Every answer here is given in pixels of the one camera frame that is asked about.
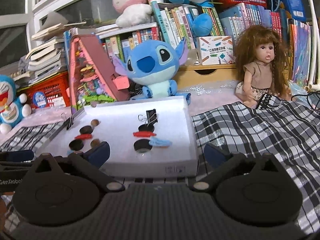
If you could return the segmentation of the brown walnut front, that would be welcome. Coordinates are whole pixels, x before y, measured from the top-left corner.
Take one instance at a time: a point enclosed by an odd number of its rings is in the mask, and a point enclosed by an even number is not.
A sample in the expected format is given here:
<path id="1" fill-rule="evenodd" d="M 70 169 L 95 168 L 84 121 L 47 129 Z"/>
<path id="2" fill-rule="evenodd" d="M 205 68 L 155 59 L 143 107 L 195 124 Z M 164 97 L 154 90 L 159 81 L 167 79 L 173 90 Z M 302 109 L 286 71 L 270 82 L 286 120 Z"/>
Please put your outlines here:
<path id="1" fill-rule="evenodd" d="M 100 144 L 100 140 L 99 139 L 94 139 L 91 141 L 90 146 L 91 148 L 95 148 Z"/>

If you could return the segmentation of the brown walnut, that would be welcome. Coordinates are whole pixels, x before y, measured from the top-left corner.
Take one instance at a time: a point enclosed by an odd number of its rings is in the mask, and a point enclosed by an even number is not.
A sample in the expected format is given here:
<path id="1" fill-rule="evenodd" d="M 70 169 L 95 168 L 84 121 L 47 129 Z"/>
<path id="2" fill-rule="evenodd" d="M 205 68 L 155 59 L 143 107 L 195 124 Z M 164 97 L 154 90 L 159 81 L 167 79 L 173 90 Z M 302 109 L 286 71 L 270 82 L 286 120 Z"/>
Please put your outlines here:
<path id="1" fill-rule="evenodd" d="M 93 119 L 93 120 L 91 121 L 91 126 L 96 127 L 96 126 L 98 126 L 99 124 L 100 124 L 100 121 L 99 121 L 98 119 Z"/>
<path id="2" fill-rule="evenodd" d="M 91 148 L 95 148 L 100 144 L 100 140 L 99 139 L 94 139 L 91 141 L 90 146 Z"/>

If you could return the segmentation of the brown walnut back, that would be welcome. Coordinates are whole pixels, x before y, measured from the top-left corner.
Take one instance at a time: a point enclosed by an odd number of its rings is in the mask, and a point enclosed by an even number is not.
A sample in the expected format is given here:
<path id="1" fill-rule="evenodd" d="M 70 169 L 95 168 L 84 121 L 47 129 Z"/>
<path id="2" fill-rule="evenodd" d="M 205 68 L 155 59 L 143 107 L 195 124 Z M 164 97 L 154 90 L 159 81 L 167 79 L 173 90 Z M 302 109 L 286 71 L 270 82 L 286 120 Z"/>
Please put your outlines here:
<path id="1" fill-rule="evenodd" d="M 96 126 L 98 126 L 99 124 L 100 124 L 100 121 L 99 121 L 98 119 L 93 119 L 93 120 L 91 121 L 91 126 L 96 127 Z"/>

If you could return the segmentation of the black round lid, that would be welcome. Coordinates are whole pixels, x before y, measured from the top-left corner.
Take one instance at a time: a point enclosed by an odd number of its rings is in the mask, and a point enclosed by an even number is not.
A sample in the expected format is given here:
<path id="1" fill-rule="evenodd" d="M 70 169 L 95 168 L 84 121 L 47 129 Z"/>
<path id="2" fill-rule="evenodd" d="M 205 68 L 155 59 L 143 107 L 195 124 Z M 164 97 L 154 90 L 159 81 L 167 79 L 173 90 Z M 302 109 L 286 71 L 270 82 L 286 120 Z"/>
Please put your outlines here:
<path id="1" fill-rule="evenodd" d="M 137 153 L 146 153 L 152 149 L 152 145 L 149 142 L 149 139 L 139 139 L 133 144 L 133 147 Z"/>
<path id="2" fill-rule="evenodd" d="M 138 130 L 140 132 L 143 132 L 143 131 L 154 132 L 155 128 L 154 128 L 153 124 L 142 124 L 138 127 Z"/>
<path id="3" fill-rule="evenodd" d="M 79 129 L 80 134 L 92 134 L 93 128 L 90 125 L 83 126 Z"/>

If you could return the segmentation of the red plastic piece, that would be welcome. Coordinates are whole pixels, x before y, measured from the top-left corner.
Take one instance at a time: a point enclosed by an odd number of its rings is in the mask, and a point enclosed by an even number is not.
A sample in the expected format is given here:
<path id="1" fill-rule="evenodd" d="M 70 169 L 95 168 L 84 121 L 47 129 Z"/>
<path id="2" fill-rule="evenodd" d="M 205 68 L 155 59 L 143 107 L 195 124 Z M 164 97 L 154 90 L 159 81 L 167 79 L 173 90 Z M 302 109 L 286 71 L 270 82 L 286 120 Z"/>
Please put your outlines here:
<path id="1" fill-rule="evenodd" d="M 134 137 L 138 138 L 149 138 L 149 137 L 155 137 L 157 134 L 150 132 L 150 131 L 138 131 L 138 132 L 133 132 Z"/>
<path id="2" fill-rule="evenodd" d="M 86 140 L 86 139 L 92 139 L 93 136 L 91 134 L 80 134 L 77 135 L 74 139 L 75 140 Z"/>

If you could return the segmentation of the blue plastic clip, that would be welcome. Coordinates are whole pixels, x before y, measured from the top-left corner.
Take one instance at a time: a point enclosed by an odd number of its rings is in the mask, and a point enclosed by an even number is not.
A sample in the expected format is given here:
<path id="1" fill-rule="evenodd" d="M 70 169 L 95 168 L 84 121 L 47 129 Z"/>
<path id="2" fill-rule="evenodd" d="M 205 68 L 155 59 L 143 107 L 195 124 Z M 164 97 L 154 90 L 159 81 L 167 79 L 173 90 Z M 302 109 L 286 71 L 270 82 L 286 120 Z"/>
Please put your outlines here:
<path id="1" fill-rule="evenodd" d="M 149 145 L 152 147 L 169 147 L 172 145 L 170 140 L 159 139 L 158 137 L 151 137 Z"/>

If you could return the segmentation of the black binder clip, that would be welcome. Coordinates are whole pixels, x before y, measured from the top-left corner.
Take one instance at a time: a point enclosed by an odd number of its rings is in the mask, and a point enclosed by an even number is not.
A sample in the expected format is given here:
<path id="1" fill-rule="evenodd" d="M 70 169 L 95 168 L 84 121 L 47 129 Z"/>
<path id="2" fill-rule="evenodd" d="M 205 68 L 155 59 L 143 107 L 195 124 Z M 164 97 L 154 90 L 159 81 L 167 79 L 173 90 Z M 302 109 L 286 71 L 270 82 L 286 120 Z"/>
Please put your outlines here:
<path id="1" fill-rule="evenodd" d="M 147 110 L 146 114 L 139 114 L 138 120 L 141 121 L 145 126 L 154 125 L 158 122 L 157 112 L 155 109 Z"/>
<path id="2" fill-rule="evenodd" d="M 66 113 L 62 113 L 61 118 L 63 120 L 62 127 L 69 130 L 74 124 L 74 116 L 72 114 L 67 115 Z"/>

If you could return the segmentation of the black binder clip on box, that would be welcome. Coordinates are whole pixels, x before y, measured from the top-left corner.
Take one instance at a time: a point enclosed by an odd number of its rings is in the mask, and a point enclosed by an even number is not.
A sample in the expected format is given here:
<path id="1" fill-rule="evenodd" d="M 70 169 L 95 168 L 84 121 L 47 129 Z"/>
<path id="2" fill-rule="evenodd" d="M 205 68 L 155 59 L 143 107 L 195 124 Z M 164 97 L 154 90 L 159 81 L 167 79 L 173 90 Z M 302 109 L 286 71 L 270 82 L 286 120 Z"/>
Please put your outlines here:
<path id="1" fill-rule="evenodd" d="M 72 114 L 67 115 L 66 113 L 62 113 L 61 118 L 63 120 L 62 127 L 69 130 L 74 124 L 74 116 Z"/>

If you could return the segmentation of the Doraemon plush toy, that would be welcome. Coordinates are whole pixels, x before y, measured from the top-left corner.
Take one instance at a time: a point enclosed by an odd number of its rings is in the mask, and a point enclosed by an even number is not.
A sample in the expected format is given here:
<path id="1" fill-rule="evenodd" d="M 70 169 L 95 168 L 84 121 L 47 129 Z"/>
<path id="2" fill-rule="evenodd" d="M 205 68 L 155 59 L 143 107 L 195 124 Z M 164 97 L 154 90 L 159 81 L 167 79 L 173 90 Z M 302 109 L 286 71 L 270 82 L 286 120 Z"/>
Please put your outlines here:
<path id="1" fill-rule="evenodd" d="M 23 118 L 31 115 L 31 106 L 26 101 L 26 94 L 16 95 L 14 80 L 1 75 L 1 134 L 8 134 Z"/>

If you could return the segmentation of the red plastic basket left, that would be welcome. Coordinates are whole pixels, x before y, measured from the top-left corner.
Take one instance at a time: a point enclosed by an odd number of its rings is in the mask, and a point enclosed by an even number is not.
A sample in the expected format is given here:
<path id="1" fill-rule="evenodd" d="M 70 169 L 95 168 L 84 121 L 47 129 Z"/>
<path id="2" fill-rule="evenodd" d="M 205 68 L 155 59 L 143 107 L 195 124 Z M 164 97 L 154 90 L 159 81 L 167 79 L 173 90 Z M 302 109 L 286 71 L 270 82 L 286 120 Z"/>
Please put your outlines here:
<path id="1" fill-rule="evenodd" d="M 37 84 L 20 88 L 17 95 L 26 94 L 27 104 L 32 109 L 69 107 L 70 99 L 68 72 L 60 72 Z"/>

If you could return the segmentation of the white cardboard box tray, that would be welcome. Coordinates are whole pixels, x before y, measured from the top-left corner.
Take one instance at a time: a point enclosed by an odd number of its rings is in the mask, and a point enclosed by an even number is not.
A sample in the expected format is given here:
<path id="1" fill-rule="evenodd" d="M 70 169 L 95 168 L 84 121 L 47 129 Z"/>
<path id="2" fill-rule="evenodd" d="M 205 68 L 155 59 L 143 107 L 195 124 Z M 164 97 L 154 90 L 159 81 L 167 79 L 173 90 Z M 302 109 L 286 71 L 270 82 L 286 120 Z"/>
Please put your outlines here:
<path id="1" fill-rule="evenodd" d="M 152 147 L 149 152 L 137 153 L 133 136 L 143 123 L 139 114 L 155 109 L 158 122 L 154 133 L 159 139 L 170 140 L 169 147 Z M 193 177 L 198 171 L 198 153 L 195 131 L 188 113 L 188 104 L 182 96 L 146 99 L 86 106 L 74 114 L 74 124 L 67 130 L 59 128 L 37 150 L 36 154 L 51 153 L 65 157 L 69 143 L 80 134 L 79 129 L 90 125 L 93 119 L 100 124 L 93 128 L 93 139 L 110 146 L 110 157 L 101 170 L 109 176 L 122 178 L 176 178 Z"/>

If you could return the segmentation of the black white plaid cloth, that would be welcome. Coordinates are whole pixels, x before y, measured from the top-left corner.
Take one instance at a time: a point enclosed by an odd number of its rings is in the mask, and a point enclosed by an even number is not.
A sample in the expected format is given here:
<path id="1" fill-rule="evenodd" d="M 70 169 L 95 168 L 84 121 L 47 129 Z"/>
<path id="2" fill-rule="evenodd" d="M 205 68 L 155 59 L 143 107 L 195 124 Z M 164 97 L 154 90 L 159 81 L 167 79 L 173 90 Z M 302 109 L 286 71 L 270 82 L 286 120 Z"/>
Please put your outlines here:
<path id="1" fill-rule="evenodd" d="M 265 95 L 190 116 L 193 177 L 118 178 L 101 192 L 65 156 L 36 154 L 12 192 L 1 239 L 318 239 L 319 111 Z M 212 173 L 206 144 L 246 159 L 208 192 L 191 190 Z"/>

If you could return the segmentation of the pink triangular miniature house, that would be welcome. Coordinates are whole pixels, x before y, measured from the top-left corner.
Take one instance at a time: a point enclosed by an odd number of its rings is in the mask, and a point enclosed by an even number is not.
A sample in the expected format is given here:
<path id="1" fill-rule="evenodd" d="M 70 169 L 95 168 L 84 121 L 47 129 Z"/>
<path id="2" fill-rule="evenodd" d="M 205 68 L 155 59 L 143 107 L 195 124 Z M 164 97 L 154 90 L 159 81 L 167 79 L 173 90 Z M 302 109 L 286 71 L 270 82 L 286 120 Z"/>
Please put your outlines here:
<path id="1" fill-rule="evenodd" d="M 114 65 L 95 35 L 76 35 L 69 50 L 69 98 L 71 112 L 96 103 L 126 101 L 129 79 Z"/>

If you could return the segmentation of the wooden drawer box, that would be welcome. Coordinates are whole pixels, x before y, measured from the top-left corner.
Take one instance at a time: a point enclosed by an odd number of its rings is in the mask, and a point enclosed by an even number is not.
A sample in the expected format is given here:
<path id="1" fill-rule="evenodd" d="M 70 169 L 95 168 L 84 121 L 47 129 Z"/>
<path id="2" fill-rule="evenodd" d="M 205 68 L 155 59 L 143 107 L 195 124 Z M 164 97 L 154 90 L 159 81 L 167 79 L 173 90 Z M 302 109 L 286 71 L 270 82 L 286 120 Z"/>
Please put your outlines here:
<path id="1" fill-rule="evenodd" d="M 235 64 L 181 66 L 173 79 L 179 89 L 207 82 L 236 80 L 236 68 Z"/>

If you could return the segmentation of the stack of books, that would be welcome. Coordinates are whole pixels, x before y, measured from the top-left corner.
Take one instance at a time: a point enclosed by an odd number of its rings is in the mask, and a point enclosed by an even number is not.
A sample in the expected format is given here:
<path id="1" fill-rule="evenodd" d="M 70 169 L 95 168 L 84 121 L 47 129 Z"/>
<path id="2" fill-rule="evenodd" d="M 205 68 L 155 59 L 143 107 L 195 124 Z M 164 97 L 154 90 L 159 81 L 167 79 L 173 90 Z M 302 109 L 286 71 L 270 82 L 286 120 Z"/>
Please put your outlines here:
<path id="1" fill-rule="evenodd" d="M 63 33 L 74 27 L 85 25 L 86 22 L 58 23 L 34 34 L 31 39 L 42 41 L 33 48 L 22 61 L 22 69 L 10 74 L 14 80 L 28 78 L 29 83 L 56 72 L 66 66 L 65 44 Z"/>

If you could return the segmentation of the brown haired baby doll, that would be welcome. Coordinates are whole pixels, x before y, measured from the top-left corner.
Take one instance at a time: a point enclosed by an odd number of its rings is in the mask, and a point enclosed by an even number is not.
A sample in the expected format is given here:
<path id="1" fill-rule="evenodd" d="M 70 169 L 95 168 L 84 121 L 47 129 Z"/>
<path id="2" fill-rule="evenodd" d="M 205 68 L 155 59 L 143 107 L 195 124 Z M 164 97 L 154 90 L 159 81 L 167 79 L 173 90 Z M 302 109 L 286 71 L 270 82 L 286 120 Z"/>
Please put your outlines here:
<path id="1" fill-rule="evenodd" d="M 287 55 L 273 29 L 262 25 L 246 29 L 236 41 L 234 57 L 239 81 L 235 95 L 245 106 L 255 106 L 264 94 L 291 99 L 284 74 Z"/>

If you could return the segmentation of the white label printer box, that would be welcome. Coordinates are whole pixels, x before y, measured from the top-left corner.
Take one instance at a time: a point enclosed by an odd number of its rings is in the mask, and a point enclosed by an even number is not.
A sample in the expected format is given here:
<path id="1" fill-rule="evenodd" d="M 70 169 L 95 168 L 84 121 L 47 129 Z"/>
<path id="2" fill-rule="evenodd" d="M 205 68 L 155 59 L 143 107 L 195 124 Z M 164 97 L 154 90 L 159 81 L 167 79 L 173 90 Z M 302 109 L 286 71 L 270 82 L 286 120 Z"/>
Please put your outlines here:
<path id="1" fill-rule="evenodd" d="M 231 36 L 198 37 L 197 54 L 203 66 L 233 64 L 233 38 Z"/>

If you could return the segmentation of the blue Stitch plush toy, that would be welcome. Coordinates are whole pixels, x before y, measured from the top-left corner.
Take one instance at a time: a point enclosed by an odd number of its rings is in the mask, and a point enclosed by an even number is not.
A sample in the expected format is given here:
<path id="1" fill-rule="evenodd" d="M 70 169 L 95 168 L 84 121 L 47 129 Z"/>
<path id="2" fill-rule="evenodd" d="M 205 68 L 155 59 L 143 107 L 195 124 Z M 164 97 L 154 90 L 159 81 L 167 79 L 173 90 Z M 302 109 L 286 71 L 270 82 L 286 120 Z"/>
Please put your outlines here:
<path id="1" fill-rule="evenodd" d="M 189 104 L 191 94 L 179 92 L 173 79 L 179 67 L 186 63 L 188 51 L 185 38 L 176 48 L 163 41 L 148 40 L 131 50 L 126 62 L 114 56 L 113 65 L 117 74 L 142 86 L 142 94 L 132 100 L 183 96 Z"/>

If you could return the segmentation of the pink bunny plush toy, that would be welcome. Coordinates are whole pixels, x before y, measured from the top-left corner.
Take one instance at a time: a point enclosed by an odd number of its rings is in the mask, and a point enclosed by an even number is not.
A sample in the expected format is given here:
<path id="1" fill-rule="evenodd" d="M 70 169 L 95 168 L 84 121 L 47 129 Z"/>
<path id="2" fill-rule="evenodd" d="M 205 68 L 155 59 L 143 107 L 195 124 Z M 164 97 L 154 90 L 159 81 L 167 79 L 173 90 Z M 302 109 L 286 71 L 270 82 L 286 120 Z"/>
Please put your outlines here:
<path id="1" fill-rule="evenodd" d="M 151 22 L 152 8 L 148 0 L 112 0 L 112 4 L 120 14 L 116 25 L 121 28 Z"/>

